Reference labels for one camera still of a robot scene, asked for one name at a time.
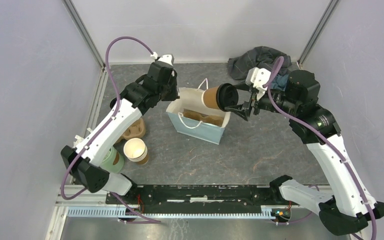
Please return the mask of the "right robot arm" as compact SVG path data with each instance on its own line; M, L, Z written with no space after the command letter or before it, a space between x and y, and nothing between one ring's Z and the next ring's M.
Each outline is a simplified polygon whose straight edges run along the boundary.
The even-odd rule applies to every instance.
M367 226L376 230L376 221L384 217L384 202L377 201L366 189L348 155L339 124L334 115L318 104L320 83L306 70L290 73L285 89L270 89L273 72L252 68L246 79L228 88L251 96L243 104L228 104L225 109L244 120L261 110L282 114L292 131L301 139L320 165L332 194L304 186L288 175L270 182L269 199L275 204L296 203L316 214L334 235L355 234Z

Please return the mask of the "black coffee cup lid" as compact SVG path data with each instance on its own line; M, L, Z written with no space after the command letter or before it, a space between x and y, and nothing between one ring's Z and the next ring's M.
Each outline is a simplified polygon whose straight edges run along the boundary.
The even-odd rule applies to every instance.
M238 104L239 94L235 86L230 83L221 84L216 91L216 103L220 110L226 111L227 107Z

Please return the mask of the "light blue paper bag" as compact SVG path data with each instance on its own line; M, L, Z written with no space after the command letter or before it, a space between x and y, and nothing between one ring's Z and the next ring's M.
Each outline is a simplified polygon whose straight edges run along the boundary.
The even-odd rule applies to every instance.
M178 133L218 145L231 113L203 104L203 93L208 89L207 78L197 88L180 87L179 99L168 105L166 113Z

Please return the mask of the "brown paper coffee cup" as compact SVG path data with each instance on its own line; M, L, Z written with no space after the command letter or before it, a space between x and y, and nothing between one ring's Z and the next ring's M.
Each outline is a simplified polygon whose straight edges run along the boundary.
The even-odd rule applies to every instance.
M219 88L221 85L208 88L205 90L201 95L201 102L202 104L210 109L220 110L222 111L222 107L219 105Z

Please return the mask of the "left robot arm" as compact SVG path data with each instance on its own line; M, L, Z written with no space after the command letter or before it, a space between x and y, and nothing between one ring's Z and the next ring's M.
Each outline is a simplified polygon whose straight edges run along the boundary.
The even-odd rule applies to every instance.
M80 181L85 190L90 193L114 192L125 204L136 200L137 190L127 177L110 173L100 165L119 137L149 109L160 101L171 102L179 98L173 63L171 54L158 57L150 64L147 74L128 84L117 95L109 114L85 139L74 147L66 145L62 148L60 154L66 174Z

